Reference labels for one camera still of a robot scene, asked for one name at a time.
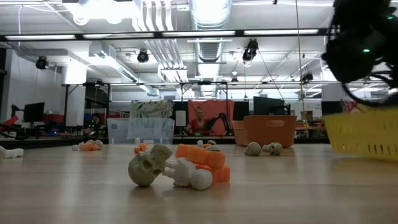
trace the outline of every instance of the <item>yellow basket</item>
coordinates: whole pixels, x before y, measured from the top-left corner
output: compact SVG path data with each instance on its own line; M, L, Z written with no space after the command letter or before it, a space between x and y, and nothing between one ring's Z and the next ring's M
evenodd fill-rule
M337 153L398 161L398 109L325 117Z

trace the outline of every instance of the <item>air duct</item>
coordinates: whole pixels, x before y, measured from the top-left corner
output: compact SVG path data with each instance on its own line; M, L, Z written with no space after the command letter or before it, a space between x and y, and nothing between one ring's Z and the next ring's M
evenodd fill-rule
M226 29L231 15L232 0L190 0L189 2L192 29L222 30ZM198 72L202 77L216 78L223 52L223 43L196 43L195 49L198 62Z

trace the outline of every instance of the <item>person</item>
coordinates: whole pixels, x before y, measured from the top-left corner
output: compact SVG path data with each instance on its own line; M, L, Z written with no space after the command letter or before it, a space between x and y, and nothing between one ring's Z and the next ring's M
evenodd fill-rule
M203 118L203 109L201 107L197 108L196 116L196 119L189 122L185 131L190 134L200 133L201 136L208 136L210 134L210 130L206 129L208 120Z
M101 125L102 125L101 115L99 113L93 113L91 115L91 121L88 123L88 127L84 129L83 132L85 135L89 135L93 131L98 133Z

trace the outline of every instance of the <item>clear plastic container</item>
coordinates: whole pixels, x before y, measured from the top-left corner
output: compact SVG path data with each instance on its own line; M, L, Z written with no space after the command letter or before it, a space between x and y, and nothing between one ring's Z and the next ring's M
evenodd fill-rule
M170 118L108 118L109 144L173 144L174 124Z

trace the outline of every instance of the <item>table surface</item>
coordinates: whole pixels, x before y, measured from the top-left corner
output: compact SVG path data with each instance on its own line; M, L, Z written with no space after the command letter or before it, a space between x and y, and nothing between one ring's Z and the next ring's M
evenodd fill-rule
M280 157L220 149L231 182L201 192L164 176L137 187L127 174L132 147L26 150L0 164L0 223L398 223L398 164L324 144Z

